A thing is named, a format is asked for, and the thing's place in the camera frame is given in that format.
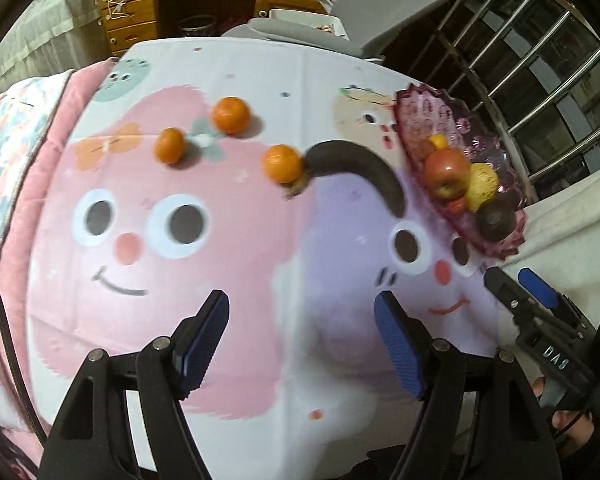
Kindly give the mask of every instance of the gray chair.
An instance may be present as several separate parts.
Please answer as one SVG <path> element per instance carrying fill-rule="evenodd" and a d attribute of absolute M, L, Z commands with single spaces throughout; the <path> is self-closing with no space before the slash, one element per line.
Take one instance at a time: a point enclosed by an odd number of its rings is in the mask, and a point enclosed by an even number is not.
<path fill-rule="evenodd" d="M 318 1 L 331 16 L 340 20 L 346 37 L 339 37 L 301 23 L 273 18 L 253 18 L 248 24 L 229 30 L 224 36 L 286 41 L 359 58 L 377 57 L 406 25 L 448 0 L 336 0 L 333 3 L 329 0 Z"/>

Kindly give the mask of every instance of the white chair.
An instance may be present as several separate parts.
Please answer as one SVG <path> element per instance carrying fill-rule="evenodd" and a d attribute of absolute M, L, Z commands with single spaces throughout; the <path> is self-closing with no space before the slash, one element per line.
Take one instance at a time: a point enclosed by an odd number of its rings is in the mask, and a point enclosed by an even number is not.
<path fill-rule="evenodd" d="M 359 58 L 374 58 L 409 23 L 448 0 L 318 0 L 328 16 L 298 10 L 272 9 L 269 18 L 253 18 L 224 34 L 234 38 L 300 43 Z M 315 27 L 333 24 L 330 34 Z"/>

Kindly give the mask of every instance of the cartoon nose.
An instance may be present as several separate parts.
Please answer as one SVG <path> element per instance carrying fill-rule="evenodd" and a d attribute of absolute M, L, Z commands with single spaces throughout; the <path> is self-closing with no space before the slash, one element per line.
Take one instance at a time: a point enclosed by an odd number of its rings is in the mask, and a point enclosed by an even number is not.
<path fill-rule="evenodd" d="M 436 275 L 436 279 L 440 285 L 446 285 L 451 281 L 451 269 L 449 269 L 449 264 L 445 260 L 436 261 L 433 273 Z"/>
<path fill-rule="evenodd" d="M 116 238 L 115 252 L 119 264 L 134 264 L 142 253 L 142 240 L 135 233 L 123 233 Z"/>

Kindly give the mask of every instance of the cartoon eye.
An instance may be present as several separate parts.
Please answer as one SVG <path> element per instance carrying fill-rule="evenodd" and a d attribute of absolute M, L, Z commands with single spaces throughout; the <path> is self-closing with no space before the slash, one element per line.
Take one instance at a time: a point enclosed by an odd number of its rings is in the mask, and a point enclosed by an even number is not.
<path fill-rule="evenodd" d="M 147 244 L 170 260 L 186 258 L 205 244 L 209 225 L 208 213 L 199 199 L 187 194 L 171 195 L 149 213 Z"/>
<path fill-rule="evenodd" d="M 391 231 L 389 252 L 400 270 L 413 276 L 422 274 L 431 262 L 429 235 L 415 222 L 402 220 Z"/>
<path fill-rule="evenodd" d="M 451 254 L 454 267 L 464 277 L 471 276 L 480 266 L 480 254 L 458 235 L 451 241 Z"/>
<path fill-rule="evenodd" d="M 74 209 L 75 241 L 84 247 L 98 245 L 113 225 L 115 210 L 115 200 L 109 190 L 98 188 L 85 193 Z"/>

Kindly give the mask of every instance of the fruit plate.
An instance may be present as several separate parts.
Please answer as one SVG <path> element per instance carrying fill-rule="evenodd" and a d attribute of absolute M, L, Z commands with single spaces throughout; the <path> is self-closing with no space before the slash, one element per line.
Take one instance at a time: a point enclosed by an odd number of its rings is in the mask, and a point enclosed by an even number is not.
<path fill-rule="evenodd" d="M 475 225 L 475 214 L 466 211 L 455 215 L 439 198 L 427 193 L 433 207 L 445 218 L 459 235 L 489 257 L 504 259 L 518 254 L 518 246 L 525 241 L 523 231 L 526 213 L 518 176 L 509 163 L 509 155 L 500 147 L 498 138 L 489 132 L 482 119 L 469 111 L 464 101 L 449 97 L 444 90 L 436 90 L 422 83 L 411 84 L 396 94 L 394 105 L 397 133 L 404 150 L 407 167 L 419 186 L 427 189 L 424 181 L 423 161 L 430 147 L 427 137 L 433 134 L 446 136 L 448 145 L 462 150 L 471 162 L 486 162 L 498 175 L 498 194 L 516 210 L 516 227 L 499 242 L 485 240 Z"/>

